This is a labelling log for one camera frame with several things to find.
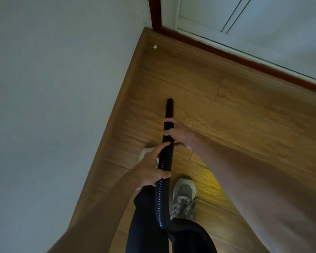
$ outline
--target left hand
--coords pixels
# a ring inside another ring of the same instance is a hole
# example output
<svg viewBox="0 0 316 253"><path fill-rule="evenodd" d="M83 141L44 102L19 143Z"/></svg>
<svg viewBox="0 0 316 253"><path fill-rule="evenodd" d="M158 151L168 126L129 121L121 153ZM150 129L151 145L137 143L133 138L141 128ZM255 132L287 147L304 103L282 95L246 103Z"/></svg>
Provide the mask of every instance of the left hand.
<svg viewBox="0 0 316 253"><path fill-rule="evenodd" d="M171 176L171 172L156 168L156 158L158 154L169 144L170 142L164 142L157 146L152 152L147 153L143 160L130 170L130 173L139 179L140 185L137 190L141 189L143 186L154 184L159 179L167 179Z"/></svg>

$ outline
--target forearm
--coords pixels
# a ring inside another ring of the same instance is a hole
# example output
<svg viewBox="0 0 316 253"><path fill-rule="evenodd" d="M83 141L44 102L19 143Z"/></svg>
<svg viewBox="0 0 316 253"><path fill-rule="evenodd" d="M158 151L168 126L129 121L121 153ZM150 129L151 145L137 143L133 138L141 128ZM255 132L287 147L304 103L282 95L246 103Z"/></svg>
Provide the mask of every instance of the forearm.
<svg viewBox="0 0 316 253"><path fill-rule="evenodd" d="M128 172L80 221L71 227L49 250L59 252L109 251L118 224L136 188L136 174Z"/></svg>
<svg viewBox="0 0 316 253"><path fill-rule="evenodd" d="M281 170L194 133L191 145L271 252L316 252L316 193Z"/></svg>

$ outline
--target sneaker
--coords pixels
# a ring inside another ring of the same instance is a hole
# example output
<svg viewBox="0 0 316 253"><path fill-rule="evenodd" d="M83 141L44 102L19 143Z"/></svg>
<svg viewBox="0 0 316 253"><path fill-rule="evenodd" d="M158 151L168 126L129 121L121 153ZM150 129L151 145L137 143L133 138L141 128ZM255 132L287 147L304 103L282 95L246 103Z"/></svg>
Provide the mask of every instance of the sneaker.
<svg viewBox="0 0 316 253"><path fill-rule="evenodd" d="M154 149L155 149L155 147L146 147L146 148L144 148L144 149L141 151L140 155L139 155L138 163L141 162L141 161L144 159L144 157L145 157L145 155L146 155L147 153L152 152ZM156 167L158 167L159 158L156 158L156 160L157 160L157 166L156 166Z"/></svg>
<svg viewBox="0 0 316 253"><path fill-rule="evenodd" d="M173 202L171 220L174 218L193 220L194 207L197 203L197 190L191 178L178 179L173 189Z"/></svg>

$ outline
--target black vacuum hose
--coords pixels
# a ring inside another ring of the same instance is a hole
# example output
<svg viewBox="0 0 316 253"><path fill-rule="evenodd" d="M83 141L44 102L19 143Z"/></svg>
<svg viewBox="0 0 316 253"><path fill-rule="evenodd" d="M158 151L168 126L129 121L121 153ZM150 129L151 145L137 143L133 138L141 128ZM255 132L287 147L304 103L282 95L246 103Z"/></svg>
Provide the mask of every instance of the black vacuum hose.
<svg viewBox="0 0 316 253"><path fill-rule="evenodd" d="M165 118L173 117L173 99L169 98L166 103ZM164 123L164 129L174 128L171 122ZM160 152L158 168L161 170L171 171L174 140L171 136L163 136L163 143L170 141L171 144ZM212 253L217 253L211 237L205 229L196 222L186 219L170 219L169 215L169 183L170 179L160 179L156 182L155 191L155 212L158 224L161 229L169 234L175 234L180 231L193 231L199 234L206 242Z"/></svg>

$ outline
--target hand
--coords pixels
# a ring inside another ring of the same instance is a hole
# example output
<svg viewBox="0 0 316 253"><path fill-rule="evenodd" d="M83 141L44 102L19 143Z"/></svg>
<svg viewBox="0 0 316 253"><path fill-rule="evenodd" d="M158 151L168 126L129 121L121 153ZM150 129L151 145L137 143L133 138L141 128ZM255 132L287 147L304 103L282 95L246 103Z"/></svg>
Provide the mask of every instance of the hand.
<svg viewBox="0 0 316 253"><path fill-rule="evenodd" d="M167 179L171 176L171 172L156 168L156 158L158 154L169 144L170 142L164 142L157 146L152 152L147 153L143 160L130 170L130 173L139 179L140 185L137 190L141 189L143 186L153 185L159 179Z"/></svg>
<svg viewBox="0 0 316 253"><path fill-rule="evenodd" d="M165 136L171 136L174 140L179 141L176 145L183 145L187 149L192 149L191 141L197 134L197 132L191 130L181 121L174 118L165 118L164 122L172 122L176 128L167 129L163 132Z"/></svg>

